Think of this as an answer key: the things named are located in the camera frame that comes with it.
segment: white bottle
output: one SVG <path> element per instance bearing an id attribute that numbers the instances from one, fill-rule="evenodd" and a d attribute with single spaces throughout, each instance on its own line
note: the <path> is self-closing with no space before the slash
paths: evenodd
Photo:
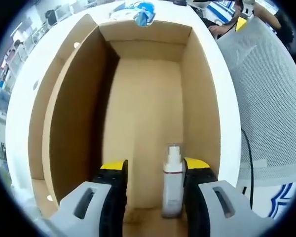
<path id="1" fill-rule="evenodd" d="M 168 159 L 163 168 L 162 217 L 180 216 L 183 204 L 185 168 L 179 145 L 170 145 Z"/>

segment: gray mesh fabric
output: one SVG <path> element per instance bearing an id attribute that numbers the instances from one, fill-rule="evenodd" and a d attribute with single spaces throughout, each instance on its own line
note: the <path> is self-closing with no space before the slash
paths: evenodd
<path id="1" fill-rule="evenodd" d="M 217 44 L 235 87 L 241 127 L 249 138 L 255 186 L 296 181 L 296 66 L 276 35 L 258 18 Z M 250 181 L 242 134 L 239 185 Z"/>

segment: yellow tag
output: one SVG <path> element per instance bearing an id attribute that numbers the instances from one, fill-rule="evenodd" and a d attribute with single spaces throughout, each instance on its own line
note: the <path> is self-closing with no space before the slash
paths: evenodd
<path id="1" fill-rule="evenodd" d="M 236 31 L 240 30 L 245 25 L 246 22 L 247 22 L 246 19 L 244 19 L 242 17 L 238 17 Z"/>
<path id="2" fill-rule="evenodd" d="M 101 166 L 101 169 L 115 169 L 122 170 L 124 161 L 116 161 L 111 163 L 106 163 Z"/>
<path id="3" fill-rule="evenodd" d="M 188 169 L 210 168 L 207 163 L 199 159 L 185 158 Z"/>

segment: person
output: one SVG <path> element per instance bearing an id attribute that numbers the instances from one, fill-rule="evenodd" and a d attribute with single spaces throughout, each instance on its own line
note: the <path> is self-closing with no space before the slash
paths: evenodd
<path id="1" fill-rule="evenodd" d="M 242 1 L 235 0 L 234 8 L 235 8 L 235 12 L 232 15 L 232 19 L 221 26 L 208 20 L 207 18 L 201 18 L 201 19 L 213 35 L 223 35 L 237 23 L 238 17 L 243 9 Z"/>

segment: white table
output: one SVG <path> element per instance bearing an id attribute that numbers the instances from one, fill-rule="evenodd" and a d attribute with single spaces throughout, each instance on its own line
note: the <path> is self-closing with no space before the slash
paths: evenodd
<path id="1" fill-rule="evenodd" d="M 241 130 L 238 103 L 224 58 L 210 32 L 189 6 L 177 6 L 168 1 L 156 1 L 156 20 L 193 26 L 203 46 L 212 72 L 221 126 L 221 163 L 219 180 L 227 180 L 236 186 L 241 156 Z M 87 9 L 54 26 L 29 55 L 16 80 L 7 112 L 6 155 L 15 191 L 21 190 L 33 197 L 28 157 L 30 116 L 38 86 L 73 25 L 86 13 L 97 24 L 109 21 L 109 12 L 121 4 L 120 1 Z"/>

